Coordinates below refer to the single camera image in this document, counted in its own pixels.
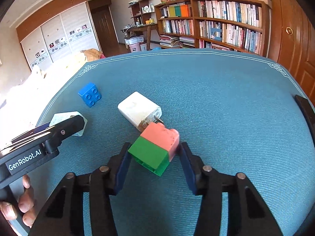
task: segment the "blue toy block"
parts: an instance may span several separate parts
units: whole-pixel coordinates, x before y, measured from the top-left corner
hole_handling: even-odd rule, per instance
[[[81,96],[88,107],[93,106],[102,97],[95,84],[92,83],[87,84],[78,92],[78,94]]]

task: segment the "pink trash bin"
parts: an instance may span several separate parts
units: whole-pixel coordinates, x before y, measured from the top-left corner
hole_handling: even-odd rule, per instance
[[[129,48],[130,48],[130,51],[131,52],[140,52],[141,51],[141,48],[140,48],[140,43],[137,42],[135,44],[130,44],[129,45]]]

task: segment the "green toy block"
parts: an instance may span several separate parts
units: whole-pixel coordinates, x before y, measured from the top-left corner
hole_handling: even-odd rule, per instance
[[[138,137],[128,152],[142,166],[161,176],[170,163],[168,151],[151,143],[143,137]]]

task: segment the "white power adapter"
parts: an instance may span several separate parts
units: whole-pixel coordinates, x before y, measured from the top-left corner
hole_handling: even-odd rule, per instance
[[[162,116],[162,109],[150,99],[139,92],[132,93],[129,97],[119,103],[118,110],[139,131]]]

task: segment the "wooden floor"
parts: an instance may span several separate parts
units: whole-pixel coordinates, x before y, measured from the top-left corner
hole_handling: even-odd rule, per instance
[[[126,49],[126,45],[119,43],[114,48],[104,51],[105,57],[117,56],[121,54],[130,53],[130,49]]]

